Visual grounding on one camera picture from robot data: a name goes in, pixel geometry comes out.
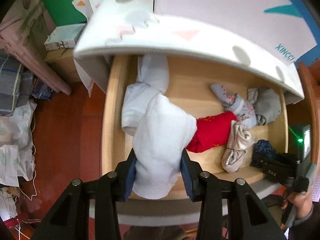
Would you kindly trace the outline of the person's right hand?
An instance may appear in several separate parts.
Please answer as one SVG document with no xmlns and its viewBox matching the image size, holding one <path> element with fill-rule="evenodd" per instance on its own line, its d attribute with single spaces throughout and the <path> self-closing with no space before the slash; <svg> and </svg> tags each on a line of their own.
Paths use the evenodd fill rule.
<svg viewBox="0 0 320 240">
<path fill-rule="evenodd" d="M 296 208 L 296 219 L 302 219 L 308 216 L 312 210 L 312 190 L 306 193 L 297 193 L 291 189 L 286 189 L 283 194 L 283 202 L 281 208 L 285 210 L 288 203 L 292 203 Z"/>
</svg>

